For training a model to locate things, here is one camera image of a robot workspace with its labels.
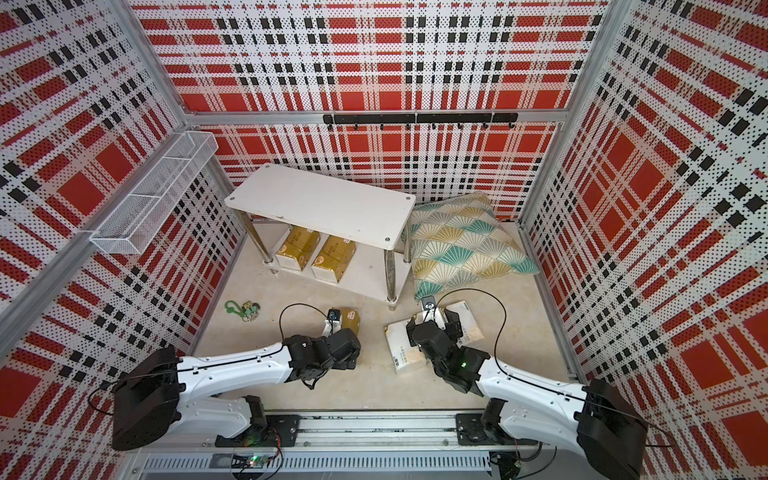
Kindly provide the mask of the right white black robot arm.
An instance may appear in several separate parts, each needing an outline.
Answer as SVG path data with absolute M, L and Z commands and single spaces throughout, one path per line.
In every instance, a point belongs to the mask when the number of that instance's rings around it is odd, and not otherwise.
M 481 421 L 489 440 L 534 440 L 581 455 L 607 479 L 640 477 L 649 424 L 614 386 L 601 379 L 563 383 L 514 368 L 459 345 L 459 326 L 457 316 L 446 325 L 412 319 L 406 332 L 437 377 L 487 398 Z

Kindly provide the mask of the green gold patterned cushion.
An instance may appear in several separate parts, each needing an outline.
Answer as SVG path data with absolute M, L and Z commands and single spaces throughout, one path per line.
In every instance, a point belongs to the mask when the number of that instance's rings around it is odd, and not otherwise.
M 412 210 L 409 229 L 417 301 L 487 279 L 539 273 L 483 194 L 418 205 Z

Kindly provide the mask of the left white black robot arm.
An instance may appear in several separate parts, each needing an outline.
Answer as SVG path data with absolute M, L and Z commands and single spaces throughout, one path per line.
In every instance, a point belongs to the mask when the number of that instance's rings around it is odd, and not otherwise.
M 111 446 L 129 451 L 198 433 L 235 438 L 258 425 L 262 409 L 251 397 L 226 400 L 225 393 L 294 381 L 311 387 L 331 370 L 355 369 L 360 352 L 349 328 L 213 357 L 179 357 L 165 347 L 116 382 Z

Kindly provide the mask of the gold tissue pack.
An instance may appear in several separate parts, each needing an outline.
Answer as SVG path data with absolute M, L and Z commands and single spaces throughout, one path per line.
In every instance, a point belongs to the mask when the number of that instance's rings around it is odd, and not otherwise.
M 303 271 L 320 240 L 320 233 L 300 226 L 292 226 L 276 252 L 281 268 Z
M 339 283 L 356 249 L 356 243 L 352 240 L 329 236 L 312 263 L 314 277 L 328 283 Z
M 357 310 L 350 307 L 340 307 L 340 308 L 331 308 L 331 309 L 339 309 L 341 311 L 342 326 L 340 330 L 349 329 L 355 335 L 359 334 L 361 318 Z

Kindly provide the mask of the green figure keychain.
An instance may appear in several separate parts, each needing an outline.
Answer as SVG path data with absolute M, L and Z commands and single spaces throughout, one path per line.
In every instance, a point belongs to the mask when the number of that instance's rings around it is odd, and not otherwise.
M 238 303 L 234 300 L 227 300 L 224 304 L 224 308 L 228 314 L 239 317 L 243 322 L 254 321 L 261 310 L 261 306 L 258 303 L 251 301 Z

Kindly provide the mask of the white two-tier shelf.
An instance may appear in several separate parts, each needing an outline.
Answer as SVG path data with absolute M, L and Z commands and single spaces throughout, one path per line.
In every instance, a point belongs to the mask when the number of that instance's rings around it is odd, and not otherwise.
M 279 264 L 278 250 L 298 226 L 356 243 L 339 289 L 381 301 L 395 309 L 411 270 L 407 226 L 415 196 L 286 166 L 265 164 L 226 199 L 240 215 L 269 270 L 316 280 L 311 268 Z

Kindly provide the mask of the black wall hook rail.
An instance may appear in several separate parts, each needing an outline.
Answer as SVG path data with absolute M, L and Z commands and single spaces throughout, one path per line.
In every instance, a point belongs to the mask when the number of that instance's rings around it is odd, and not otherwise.
M 514 124 L 517 112 L 486 113 L 390 113 L 390 114 L 326 114 L 325 125 L 411 125 L 411 124 Z

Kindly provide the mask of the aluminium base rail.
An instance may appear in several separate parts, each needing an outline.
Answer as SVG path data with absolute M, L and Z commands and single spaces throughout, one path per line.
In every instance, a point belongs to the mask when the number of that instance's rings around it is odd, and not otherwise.
M 177 441 L 132 452 L 121 479 L 479 478 L 501 476 L 503 447 L 463 445 L 459 410 L 282 411 L 284 446 L 218 448 Z M 234 470 L 233 455 L 269 455 L 263 469 Z

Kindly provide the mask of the green circuit board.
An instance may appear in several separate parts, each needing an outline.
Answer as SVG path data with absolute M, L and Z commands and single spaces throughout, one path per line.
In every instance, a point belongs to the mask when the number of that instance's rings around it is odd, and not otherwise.
M 273 461 L 269 455 L 233 455 L 231 458 L 231 468 L 234 470 L 263 469 L 268 467 Z

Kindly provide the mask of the white tissue pack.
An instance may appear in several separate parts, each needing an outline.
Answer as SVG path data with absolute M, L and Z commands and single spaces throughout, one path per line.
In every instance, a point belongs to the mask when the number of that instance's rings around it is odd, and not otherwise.
M 407 334 L 408 320 L 401 320 L 384 328 L 385 337 L 397 375 L 423 369 L 427 360 L 423 353 L 410 345 Z
M 445 320 L 440 308 L 435 307 L 428 310 L 422 310 L 418 315 L 416 324 L 425 322 L 433 322 L 439 329 L 445 329 Z
M 462 336 L 457 340 L 459 346 L 475 347 L 485 339 L 466 301 L 454 303 L 448 307 L 448 310 L 457 313 L 459 316 L 462 328 Z

